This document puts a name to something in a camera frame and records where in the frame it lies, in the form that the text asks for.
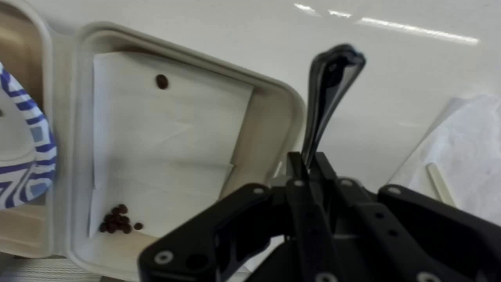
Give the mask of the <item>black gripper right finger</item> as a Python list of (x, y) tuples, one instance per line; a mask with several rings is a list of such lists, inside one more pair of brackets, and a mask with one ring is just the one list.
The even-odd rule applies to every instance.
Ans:
[(348, 275), (372, 282), (501, 282), (501, 228), (403, 186), (372, 193), (315, 156), (314, 178)]

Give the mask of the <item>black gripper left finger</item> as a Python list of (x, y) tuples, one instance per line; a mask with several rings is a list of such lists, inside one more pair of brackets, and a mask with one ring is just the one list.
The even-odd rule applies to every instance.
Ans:
[(318, 282), (336, 273), (331, 200), (336, 173), (323, 154), (287, 159), (281, 186), (248, 184), (149, 245), (141, 282), (228, 282), (259, 254), (246, 282)]

